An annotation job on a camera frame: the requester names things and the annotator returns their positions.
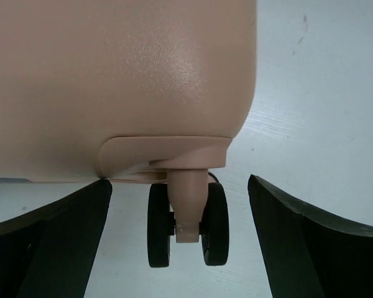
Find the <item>pink hard-shell suitcase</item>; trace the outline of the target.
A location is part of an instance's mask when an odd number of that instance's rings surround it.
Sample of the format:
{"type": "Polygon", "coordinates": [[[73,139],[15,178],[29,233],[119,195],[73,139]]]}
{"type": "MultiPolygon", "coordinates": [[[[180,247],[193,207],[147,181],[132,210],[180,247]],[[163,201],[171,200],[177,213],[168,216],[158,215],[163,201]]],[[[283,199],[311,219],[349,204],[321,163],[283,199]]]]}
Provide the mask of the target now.
{"type": "Polygon", "coordinates": [[[209,171],[247,119],[255,1],[0,1],[0,183],[149,183],[148,258],[170,236],[229,251],[209,171]]]}

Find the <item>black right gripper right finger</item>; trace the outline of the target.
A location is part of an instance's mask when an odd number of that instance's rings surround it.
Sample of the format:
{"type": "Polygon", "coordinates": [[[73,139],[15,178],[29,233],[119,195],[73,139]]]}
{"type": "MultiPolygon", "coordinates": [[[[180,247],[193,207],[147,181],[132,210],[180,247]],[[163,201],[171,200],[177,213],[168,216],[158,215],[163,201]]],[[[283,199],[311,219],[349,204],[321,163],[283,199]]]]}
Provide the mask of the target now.
{"type": "Polygon", "coordinates": [[[373,226],[250,176],[249,201],[273,297],[373,297],[373,226]]]}

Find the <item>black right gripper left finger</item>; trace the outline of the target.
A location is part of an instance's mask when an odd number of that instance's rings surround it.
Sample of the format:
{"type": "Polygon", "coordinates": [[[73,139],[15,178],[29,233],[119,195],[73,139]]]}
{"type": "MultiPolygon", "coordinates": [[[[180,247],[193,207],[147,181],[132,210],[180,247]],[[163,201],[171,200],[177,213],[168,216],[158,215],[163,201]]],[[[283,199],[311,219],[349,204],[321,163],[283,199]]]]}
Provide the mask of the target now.
{"type": "Polygon", "coordinates": [[[0,223],[0,297],[83,297],[113,187],[96,181],[0,223]]]}

